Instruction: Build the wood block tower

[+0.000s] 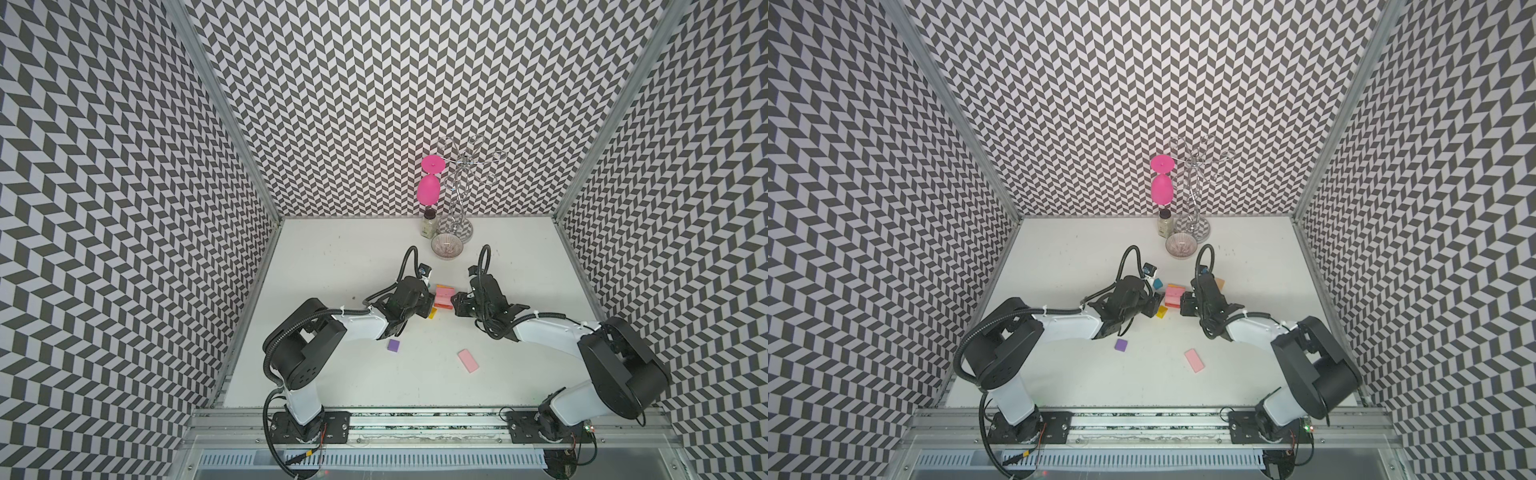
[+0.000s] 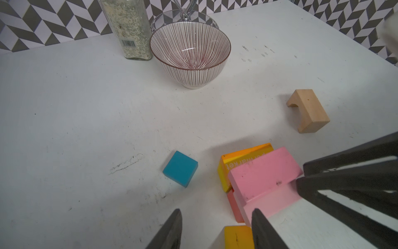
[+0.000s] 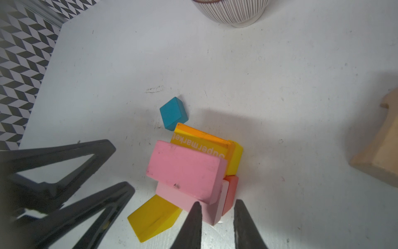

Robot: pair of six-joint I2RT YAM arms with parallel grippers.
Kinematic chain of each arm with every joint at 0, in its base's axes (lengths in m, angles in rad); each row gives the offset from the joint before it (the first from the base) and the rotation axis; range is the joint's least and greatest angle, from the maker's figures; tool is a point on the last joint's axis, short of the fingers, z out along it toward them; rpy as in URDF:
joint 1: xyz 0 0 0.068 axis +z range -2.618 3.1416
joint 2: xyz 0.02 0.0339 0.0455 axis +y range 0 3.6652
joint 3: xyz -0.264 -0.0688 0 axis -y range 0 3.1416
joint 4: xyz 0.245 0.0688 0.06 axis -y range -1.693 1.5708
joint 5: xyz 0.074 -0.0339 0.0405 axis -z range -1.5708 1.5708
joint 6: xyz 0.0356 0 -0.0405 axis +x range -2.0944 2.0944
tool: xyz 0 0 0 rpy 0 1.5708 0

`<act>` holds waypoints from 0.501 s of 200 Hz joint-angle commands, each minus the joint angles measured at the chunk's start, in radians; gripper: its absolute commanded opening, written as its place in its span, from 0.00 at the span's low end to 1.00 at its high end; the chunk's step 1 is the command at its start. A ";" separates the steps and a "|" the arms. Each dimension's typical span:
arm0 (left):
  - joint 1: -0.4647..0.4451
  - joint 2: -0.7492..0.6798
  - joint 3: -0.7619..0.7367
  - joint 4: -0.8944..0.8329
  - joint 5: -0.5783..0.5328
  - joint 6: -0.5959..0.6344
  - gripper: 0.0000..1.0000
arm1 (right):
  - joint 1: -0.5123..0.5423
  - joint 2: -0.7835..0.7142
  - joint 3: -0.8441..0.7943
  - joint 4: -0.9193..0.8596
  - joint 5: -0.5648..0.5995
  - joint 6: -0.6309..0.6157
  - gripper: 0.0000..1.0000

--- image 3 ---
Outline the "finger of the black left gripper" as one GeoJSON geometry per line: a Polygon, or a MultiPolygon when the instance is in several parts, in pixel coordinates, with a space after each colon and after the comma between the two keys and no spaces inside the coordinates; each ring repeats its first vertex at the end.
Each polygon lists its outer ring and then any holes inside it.
{"type": "Polygon", "coordinates": [[[12,229],[12,242],[19,249],[47,249],[72,229],[98,212],[101,215],[73,246],[96,249],[121,211],[135,194],[128,182],[121,182],[41,219],[30,219],[12,229]]]}
{"type": "Polygon", "coordinates": [[[9,191],[10,212],[20,209],[49,214],[59,209],[116,151],[109,140],[57,147],[1,151],[1,190],[9,191]],[[90,158],[56,183],[35,183],[19,175],[82,156],[90,158]]]}

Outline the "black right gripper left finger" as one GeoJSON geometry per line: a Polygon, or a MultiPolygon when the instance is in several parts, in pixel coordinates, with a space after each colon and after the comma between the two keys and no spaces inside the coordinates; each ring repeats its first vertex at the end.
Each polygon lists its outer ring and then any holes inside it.
{"type": "Polygon", "coordinates": [[[193,204],[182,228],[170,249],[200,249],[202,239],[202,207],[193,204]]]}

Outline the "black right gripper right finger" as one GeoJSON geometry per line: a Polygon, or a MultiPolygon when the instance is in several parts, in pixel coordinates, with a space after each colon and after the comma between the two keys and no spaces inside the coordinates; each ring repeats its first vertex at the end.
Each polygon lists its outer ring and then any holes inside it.
{"type": "Polygon", "coordinates": [[[233,225],[236,249],[268,249],[244,202],[240,199],[235,202],[233,225]]]}

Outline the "pink half-round wood block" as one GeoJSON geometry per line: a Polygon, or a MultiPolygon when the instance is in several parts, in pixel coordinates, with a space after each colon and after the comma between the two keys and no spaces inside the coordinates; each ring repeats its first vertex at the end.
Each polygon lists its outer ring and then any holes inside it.
{"type": "MultiPolygon", "coordinates": [[[[218,200],[215,203],[206,204],[205,202],[199,201],[202,207],[203,222],[214,226],[220,221],[224,204],[226,202],[228,188],[229,182],[227,180],[223,180],[218,200]]],[[[198,201],[194,197],[184,194],[183,192],[160,182],[158,182],[155,193],[187,212],[189,212],[194,203],[198,201]]]]}

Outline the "red arch wood block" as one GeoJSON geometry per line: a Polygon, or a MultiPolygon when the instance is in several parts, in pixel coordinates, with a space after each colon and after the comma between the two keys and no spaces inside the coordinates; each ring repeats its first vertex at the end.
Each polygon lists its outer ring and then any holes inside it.
{"type": "Polygon", "coordinates": [[[233,207],[235,194],[237,190],[237,185],[239,181],[239,177],[236,175],[226,176],[224,180],[228,181],[229,187],[227,191],[226,201],[224,204],[222,216],[224,216],[230,209],[233,207]]]}

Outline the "pink rectangular wood block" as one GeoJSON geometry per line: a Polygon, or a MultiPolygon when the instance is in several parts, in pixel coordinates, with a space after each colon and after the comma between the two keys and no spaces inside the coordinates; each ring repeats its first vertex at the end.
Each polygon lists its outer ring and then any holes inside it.
{"type": "Polygon", "coordinates": [[[227,168],[223,158],[158,140],[146,175],[205,202],[218,199],[227,168]]]}

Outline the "orange wood block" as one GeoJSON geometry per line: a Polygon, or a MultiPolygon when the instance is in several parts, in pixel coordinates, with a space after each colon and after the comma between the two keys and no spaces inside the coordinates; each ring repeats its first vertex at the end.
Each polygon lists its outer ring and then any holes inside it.
{"type": "Polygon", "coordinates": [[[223,158],[228,164],[231,158],[231,151],[229,151],[231,143],[229,140],[221,139],[182,123],[177,124],[171,143],[223,158]]]}

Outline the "teal wood cube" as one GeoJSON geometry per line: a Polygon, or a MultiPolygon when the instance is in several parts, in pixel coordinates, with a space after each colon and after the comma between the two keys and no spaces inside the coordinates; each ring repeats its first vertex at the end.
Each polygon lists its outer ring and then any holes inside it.
{"type": "Polygon", "coordinates": [[[174,131],[178,123],[189,120],[183,102],[174,97],[160,108],[161,117],[165,129],[174,131]]]}

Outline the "natural wood block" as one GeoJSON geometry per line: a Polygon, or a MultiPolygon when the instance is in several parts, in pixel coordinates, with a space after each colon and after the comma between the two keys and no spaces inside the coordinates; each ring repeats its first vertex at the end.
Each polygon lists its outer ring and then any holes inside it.
{"type": "Polygon", "coordinates": [[[381,107],[387,117],[374,140],[353,156],[350,165],[393,187],[398,186],[398,90],[387,94],[381,107]]]}

